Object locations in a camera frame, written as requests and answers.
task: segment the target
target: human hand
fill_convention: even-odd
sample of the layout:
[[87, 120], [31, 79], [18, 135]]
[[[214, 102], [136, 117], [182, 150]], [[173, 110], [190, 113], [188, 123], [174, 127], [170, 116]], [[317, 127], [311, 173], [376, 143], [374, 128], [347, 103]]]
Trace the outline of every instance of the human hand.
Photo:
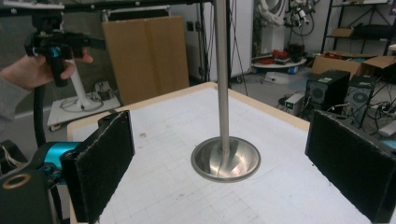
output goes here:
[[[83, 57], [76, 60], [84, 63], [92, 63], [93, 58], [83, 49]], [[61, 79], [70, 78], [76, 66], [72, 63], [64, 62], [64, 71]], [[26, 90], [47, 84], [53, 80], [52, 72], [46, 63], [46, 58], [42, 55], [37, 57], [23, 56], [21, 59], [0, 71], [0, 77]]]

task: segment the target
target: black equipment box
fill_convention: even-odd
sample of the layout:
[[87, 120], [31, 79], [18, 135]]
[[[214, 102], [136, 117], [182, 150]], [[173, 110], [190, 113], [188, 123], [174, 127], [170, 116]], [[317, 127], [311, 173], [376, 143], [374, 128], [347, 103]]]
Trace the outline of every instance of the black equipment box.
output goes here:
[[[343, 105], [347, 95], [350, 73], [329, 70], [306, 81], [305, 99], [320, 110], [329, 110], [335, 105]], [[335, 107], [332, 112], [341, 114], [342, 107]]]

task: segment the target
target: table surface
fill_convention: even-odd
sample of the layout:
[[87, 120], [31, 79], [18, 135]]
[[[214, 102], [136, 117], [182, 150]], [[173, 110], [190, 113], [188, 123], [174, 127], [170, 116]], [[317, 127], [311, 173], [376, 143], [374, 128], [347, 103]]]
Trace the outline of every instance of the table surface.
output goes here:
[[[219, 136], [217, 85], [206, 83], [118, 110], [131, 110], [135, 156], [100, 223], [371, 223], [305, 156], [309, 123], [229, 91], [230, 136], [260, 152], [250, 178], [199, 176], [191, 153]], [[83, 141], [106, 113], [70, 123]]]

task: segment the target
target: cardboard panel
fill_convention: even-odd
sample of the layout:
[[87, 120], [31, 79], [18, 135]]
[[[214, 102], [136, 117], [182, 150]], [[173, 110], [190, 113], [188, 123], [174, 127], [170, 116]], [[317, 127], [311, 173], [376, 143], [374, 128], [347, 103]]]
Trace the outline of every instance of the cardboard panel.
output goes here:
[[394, 63], [396, 63], [395, 56], [377, 56], [372, 59], [366, 60], [363, 63], [370, 64], [371, 66], [384, 69]]
[[104, 22], [124, 105], [189, 87], [181, 17]]
[[335, 69], [350, 72], [350, 77], [352, 77], [358, 73], [360, 65], [360, 63], [356, 62], [317, 56], [314, 60], [314, 64], [312, 65], [312, 73], [314, 75], [319, 75], [329, 71], [330, 69]]
[[353, 34], [353, 30], [350, 28], [336, 28], [332, 30], [332, 36], [350, 37]]

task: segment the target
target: metal pole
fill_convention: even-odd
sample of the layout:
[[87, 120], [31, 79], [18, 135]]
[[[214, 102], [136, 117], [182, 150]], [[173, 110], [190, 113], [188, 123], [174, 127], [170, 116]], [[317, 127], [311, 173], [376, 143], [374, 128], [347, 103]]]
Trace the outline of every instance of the metal pole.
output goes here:
[[223, 154], [223, 164], [226, 165], [230, 155], [226, 0], [216, 0], [214, 2], [214, 7], [219, 85], [220, 140]]

